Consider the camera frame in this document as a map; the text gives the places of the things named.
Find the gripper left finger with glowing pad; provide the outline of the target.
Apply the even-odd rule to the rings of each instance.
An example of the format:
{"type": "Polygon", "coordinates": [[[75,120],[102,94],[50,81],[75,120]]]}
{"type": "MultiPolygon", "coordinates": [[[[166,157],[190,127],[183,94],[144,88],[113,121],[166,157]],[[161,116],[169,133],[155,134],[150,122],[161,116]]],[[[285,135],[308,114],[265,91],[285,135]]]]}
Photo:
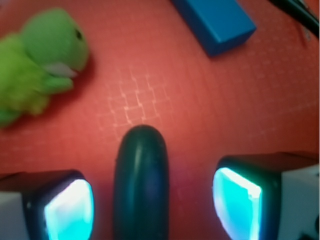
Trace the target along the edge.
{"type": "Polygon", "coordinates": [[[75,169],[0,175],[2,240],[89,240],[92,186],[75,169]]]}

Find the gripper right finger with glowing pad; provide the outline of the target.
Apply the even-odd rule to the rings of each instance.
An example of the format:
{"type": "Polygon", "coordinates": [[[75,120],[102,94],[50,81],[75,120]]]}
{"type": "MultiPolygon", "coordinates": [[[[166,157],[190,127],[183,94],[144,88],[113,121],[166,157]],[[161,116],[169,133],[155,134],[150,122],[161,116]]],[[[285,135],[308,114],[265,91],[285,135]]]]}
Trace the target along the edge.
{"type": "Polygon", "coordinates": [[[320,156],[226,155],[212,179],[216,215],[231,240],[317,240],[320,156]]]}

